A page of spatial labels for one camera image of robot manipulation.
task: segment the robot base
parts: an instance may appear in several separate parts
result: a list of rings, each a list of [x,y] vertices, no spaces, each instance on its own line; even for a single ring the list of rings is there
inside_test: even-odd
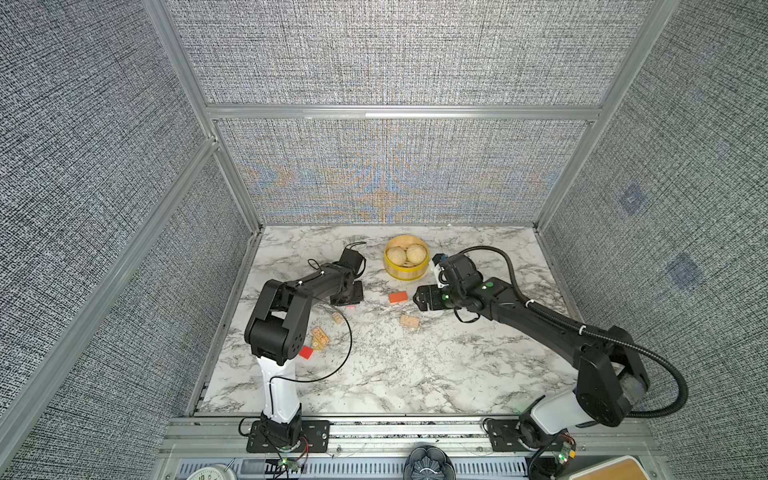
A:
[[[494,452],[530,452],[521,440],[520,432],[517,430],[518,420],[485,420],[485,428],[488,430],[488,439],[491,440],[491,447]],[[562,440],[558,440],[550,445],[546,451],[559,452],[563,446]]]
[[[250,427],[250,434],[248,435],[248,444],[246,445],[246,452],[248,453],[274,453],[277,445],[271,440],[267,439],[262,430],[260,430],[261,420],[256,420]],[[302,420],[301,422],[301,436],[306,437],[307,443],[310,445],[310,453],[325,453],[328,451],[328,431],[331,422],[327,420]],[[280,453],[283,455],[290,454],[291,452],[301,453],[304,451],[304,441],[301,438],[299,443],[292,449],[287,449]]]

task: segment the yellow bamboo steamer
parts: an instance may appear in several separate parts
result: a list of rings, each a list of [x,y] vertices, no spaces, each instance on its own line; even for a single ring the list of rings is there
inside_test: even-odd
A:
[[[387,257],[386,253],[390,248],[400,247],[403,249],[403,251],[407,252],[408,247],[411,245],[421,245],[424,247],[424,251],[426,252],[424,260],[418,265],[410,266],[410,263],[406,263],[403,266],[396,265]],[[413,235],[398,235],[397,237],[387,242],[387,244],[384,246],[384,269],[389,275],[394,276],[397,280],[416,280],[417,278],[424,275],[428,268],[429,247],[427,247],[427,244],[424,243],[424,240],[418,237],[414,237]]]

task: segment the gray textured wall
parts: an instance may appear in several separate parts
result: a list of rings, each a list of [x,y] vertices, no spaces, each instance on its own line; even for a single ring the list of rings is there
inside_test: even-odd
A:
[[[167,0],[217,104],[598,105],[652,4]],[[584,126],[221,124],[271,223],[533,222]]]
[[[168,0],[213,103],[599,104],[653,0]]]
[[[209,160],[3,480],[148,478],[168,419],[192,396],[249,235]]]
[[[684,0],[544,234],[585,319],[688,378],[652,424],[680,480],[768,469],[766,58],[768,2]]]
[[[270,223],[533,222],[583,121],[222,120]]]
[[[204,137],[140,0],[0,28],[2,414]]]

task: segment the clock face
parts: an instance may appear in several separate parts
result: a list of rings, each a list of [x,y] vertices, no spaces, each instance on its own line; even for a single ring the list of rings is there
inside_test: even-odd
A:
[[[225,465],[211,465],[195,470],[187,480],[237,480],[237,475]]]

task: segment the white marble surface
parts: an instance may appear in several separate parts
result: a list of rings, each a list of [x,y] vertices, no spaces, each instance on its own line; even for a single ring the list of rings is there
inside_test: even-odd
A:
[[[243,331],[262,285],[272,278],[285,281],[305,276],[312,271],[308,258],[321,263],[338,260],[345,244],[359,240],[368,242],[359,247],[368,260],[361,278],[365,300],[344,310],[352,325],[353,352],[335,376],[298,384],[305,413],[518,413],[540,395],[575,381],[575,370],[563,359],[509,326],[487,319],[460,323],[451,310],[420,312],[411,300],[390,305],[390,293],[405,290],[411,298],[417,286],[435,282],[429,272],[419,280],[403,282],[384,270],[383,247],[401,233],[422,238],[431,254],[453,254],[480,244],[502,248],[515,264],[523,291],[565,313],[530,228],[268,227],[200,410],[261,411],[261,374],[256,357],[243,341]],[[485,278],[508,280],[500,256],[469,255]],[[400,326],[401,313],[420,317],[421,326]],[[309,360],[296,358],[301,379],[333,371],[349,346],[346,325],[335,324],[322,304],[313,308],[310,317],[310,329],[315,326],[321,326],[331,342]]]

